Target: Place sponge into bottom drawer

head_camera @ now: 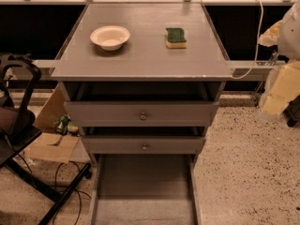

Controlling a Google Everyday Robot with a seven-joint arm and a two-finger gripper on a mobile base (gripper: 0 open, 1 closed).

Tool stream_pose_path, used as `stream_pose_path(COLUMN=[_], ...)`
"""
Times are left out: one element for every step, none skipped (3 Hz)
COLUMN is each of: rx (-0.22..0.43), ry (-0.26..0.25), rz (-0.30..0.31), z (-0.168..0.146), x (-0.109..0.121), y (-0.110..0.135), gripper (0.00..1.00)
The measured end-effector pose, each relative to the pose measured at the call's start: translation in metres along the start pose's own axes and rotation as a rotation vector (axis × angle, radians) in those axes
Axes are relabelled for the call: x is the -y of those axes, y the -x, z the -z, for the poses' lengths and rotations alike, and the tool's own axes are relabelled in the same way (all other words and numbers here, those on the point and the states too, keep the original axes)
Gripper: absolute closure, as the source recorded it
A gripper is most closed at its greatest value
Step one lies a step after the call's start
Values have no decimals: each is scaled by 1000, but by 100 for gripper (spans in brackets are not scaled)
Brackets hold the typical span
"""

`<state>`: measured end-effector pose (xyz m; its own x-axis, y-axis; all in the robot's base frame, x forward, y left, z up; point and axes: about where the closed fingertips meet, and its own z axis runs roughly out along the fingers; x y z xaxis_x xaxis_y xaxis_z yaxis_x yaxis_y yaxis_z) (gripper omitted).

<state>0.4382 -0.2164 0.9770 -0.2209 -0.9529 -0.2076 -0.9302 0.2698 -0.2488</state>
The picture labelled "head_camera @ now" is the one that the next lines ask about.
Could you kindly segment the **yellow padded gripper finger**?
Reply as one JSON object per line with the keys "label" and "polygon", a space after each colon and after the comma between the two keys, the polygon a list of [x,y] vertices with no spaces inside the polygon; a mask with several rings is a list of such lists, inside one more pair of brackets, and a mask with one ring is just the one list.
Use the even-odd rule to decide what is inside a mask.
{"label": "yellow padded gripper finger", "polygon": [[262,110],[271,116],[280,115],[299,95],[300,61],[292,60],[279,69]]}

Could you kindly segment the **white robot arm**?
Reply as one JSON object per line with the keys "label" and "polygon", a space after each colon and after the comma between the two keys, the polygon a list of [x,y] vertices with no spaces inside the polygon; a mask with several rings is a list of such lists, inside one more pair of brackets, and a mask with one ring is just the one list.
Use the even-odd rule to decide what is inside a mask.
{"label": "white robot arm", "polygon": [[262,103],[264,113],[280,115],[300,95],[300,1],[259,37],[259,44],[265,47],[277,45],[277,52],[290,59],[279,69]]}

